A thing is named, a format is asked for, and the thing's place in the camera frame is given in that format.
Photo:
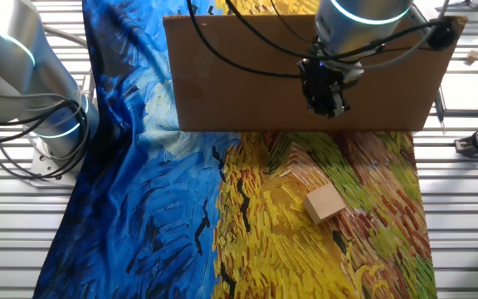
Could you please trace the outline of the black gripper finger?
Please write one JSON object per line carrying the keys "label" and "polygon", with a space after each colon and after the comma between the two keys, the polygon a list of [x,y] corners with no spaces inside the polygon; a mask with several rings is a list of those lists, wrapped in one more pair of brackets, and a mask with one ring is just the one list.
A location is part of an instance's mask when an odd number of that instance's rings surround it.
{"label": "black gripper finger", "polygon": [[334,100],[330,97],[311,97],[308,99],[308,106],[317,115],[329,119],[334,117]]}
{"label": "black gripper finger", "polygon": [[349,105],[345,101],[339,85],[332,85],[332,96],[334,100],[334,115],[342,115],[349,109]]}

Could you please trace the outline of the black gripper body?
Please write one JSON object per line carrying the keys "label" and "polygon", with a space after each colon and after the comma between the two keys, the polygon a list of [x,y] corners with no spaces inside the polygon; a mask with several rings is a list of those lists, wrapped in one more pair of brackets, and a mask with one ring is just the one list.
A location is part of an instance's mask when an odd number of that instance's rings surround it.
{"label": "black gripper body", "polygon": [[341,71],[328,68],[320,60],[302,59],[297,62],[300,70],[302,92],[307,103],[311,97],[332,96],[332,85],[344,89],[344,75]]}

